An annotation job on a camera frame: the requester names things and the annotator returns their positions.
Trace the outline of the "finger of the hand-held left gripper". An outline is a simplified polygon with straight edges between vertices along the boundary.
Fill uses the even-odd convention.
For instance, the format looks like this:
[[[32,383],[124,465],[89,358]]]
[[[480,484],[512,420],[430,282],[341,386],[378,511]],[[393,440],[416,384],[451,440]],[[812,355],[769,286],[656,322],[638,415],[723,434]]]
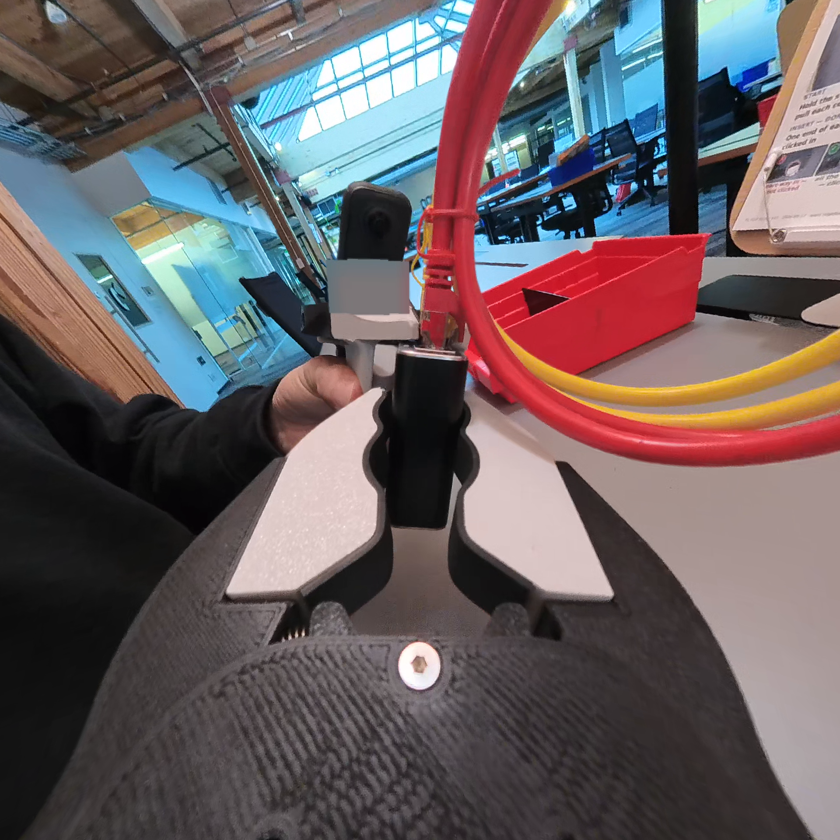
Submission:
[[[329,315],[327,342],[343,347],[344,357],[356,374],[362,392],[373,386],[375,347],[381,343],[404,343],[419,339],[419,322],[412,312],[390,314]]]

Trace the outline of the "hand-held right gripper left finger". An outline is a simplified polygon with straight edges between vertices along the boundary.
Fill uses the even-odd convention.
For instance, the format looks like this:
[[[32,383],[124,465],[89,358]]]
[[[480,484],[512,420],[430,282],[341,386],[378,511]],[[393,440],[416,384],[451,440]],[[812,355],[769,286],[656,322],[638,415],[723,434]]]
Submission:
[[[374,387],[291,450],[250,530],[225,595],[231,602],[336,602],[357,612],[393,568],[386,447]]]

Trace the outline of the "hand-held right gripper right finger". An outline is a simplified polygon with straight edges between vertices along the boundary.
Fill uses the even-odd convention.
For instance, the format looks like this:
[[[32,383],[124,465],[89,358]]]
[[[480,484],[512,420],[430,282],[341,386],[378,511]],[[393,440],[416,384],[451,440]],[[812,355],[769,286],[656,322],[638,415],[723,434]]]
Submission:
[[[558,463],[494,406],[465,405],[455,475],[448,570],[472,603],[540,613],[554,602],[613,600]]]

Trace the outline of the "black port adapter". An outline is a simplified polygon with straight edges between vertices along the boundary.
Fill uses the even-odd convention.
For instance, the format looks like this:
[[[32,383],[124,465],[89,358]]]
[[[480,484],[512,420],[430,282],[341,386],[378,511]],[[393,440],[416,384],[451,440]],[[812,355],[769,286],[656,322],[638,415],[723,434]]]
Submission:
[[[440,530],[448,521],[466,376],[459,353],[397,349],[386,486],[396,528]]]

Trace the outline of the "person's left forearm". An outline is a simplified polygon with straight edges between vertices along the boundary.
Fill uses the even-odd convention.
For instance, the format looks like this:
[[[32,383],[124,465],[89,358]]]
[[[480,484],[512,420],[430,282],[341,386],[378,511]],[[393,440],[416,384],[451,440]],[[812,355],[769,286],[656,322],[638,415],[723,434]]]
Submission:
[[[205,412],[160,395],[132,399],[113,421],[112,481],[197,534],[280,456],[270,434],[272,392],[241,388]]]

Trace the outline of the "person's left hand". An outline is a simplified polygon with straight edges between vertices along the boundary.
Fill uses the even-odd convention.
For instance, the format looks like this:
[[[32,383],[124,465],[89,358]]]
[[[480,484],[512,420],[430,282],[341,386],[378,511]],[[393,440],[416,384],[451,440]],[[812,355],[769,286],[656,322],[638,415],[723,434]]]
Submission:
[[[356,373],[341,358],[322,355],[284,376],[268,410],[272,443],[287,455],[303,438],[363,394]]]

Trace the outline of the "black office chair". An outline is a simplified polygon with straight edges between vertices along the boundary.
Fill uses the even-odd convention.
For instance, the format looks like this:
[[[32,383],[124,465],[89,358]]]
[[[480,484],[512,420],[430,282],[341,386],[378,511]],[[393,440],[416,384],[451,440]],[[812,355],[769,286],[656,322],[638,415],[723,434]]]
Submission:
[[[318,357],[322,343],[302,331],[303,303],[275,271],[266,276],[241,277],[239,284],[257,304],[259,310],[279,325],[310,357]]]

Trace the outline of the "white desk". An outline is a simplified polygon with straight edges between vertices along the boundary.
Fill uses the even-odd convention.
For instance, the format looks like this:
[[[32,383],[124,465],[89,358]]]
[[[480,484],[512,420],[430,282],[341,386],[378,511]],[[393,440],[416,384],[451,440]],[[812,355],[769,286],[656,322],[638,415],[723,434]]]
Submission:
[[[572,251],[585,252],[597,241],[617,238],[622,236],[607,235],[569,240],[552,238],[536,243],[489,245],[485,236],[476,236],[474,245],[479,289],[481,292],[488,291]]]

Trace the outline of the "blue storage bin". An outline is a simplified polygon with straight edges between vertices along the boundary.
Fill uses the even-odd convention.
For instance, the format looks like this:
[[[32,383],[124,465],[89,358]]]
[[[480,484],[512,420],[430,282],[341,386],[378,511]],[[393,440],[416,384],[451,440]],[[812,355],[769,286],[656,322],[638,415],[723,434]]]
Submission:
[[[588,175],[595,168],[595,153],[590,146],[569,148],[549,157],[549,182],[559,187]]]

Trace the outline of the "red plastic bin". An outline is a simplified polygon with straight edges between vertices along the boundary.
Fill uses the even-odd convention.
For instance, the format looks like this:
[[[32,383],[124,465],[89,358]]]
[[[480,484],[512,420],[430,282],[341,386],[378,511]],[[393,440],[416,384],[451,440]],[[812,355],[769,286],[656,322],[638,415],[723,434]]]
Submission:
[[[598,241],[482,297],[514,343],[577,375],[694,319],[708,239],[709,234],[685,234]],[[569,300],[530,317],[522,288]]]

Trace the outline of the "wood-top office desk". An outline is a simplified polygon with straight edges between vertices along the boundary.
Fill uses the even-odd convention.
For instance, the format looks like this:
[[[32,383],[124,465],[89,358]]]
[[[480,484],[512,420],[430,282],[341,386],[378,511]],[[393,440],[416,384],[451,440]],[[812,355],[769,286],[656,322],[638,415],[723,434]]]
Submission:
[[[614,207],[610,176],[628,160],[628,155],[621,156],[558,185],[544,179],[540,185],[512,187],[499,196],[480,198],[477,211],[483,234],[490,245],[539,242],[540,234],[593,238],[596,220]]]

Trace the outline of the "person's black sweatshirt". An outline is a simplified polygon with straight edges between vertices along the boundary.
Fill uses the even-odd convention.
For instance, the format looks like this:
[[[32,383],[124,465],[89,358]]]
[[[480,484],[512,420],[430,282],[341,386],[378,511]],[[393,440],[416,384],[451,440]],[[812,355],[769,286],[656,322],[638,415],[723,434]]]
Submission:
[[[120,403],[2,318],[2,838],[35,819],[112,651],[190,533],[149,456],[194,412]]]

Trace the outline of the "black flat pad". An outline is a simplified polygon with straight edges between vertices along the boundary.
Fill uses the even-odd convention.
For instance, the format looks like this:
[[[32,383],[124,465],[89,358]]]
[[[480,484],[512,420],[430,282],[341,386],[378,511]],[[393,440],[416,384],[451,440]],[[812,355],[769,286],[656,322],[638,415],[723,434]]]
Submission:
[[[730,319],[803,322],[806,309],[838,292],[838,280],[729,275],[699,289],[696,311]]]

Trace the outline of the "black pole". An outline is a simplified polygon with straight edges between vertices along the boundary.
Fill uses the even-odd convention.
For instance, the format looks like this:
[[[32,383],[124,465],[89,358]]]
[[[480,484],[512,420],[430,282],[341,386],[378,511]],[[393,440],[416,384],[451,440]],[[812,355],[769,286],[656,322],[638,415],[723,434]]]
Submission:
[[[699,31],[697,1],[663,1],[668,231],[699,232]]]

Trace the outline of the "printed instruction sheet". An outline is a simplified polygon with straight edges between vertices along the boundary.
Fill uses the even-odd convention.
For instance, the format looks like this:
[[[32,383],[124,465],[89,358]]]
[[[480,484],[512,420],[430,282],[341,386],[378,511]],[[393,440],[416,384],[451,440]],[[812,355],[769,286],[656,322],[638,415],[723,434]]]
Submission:
[[[751,255],[839,254],[839,2],[804,9],[780,16],[782,87],[730,214]]]

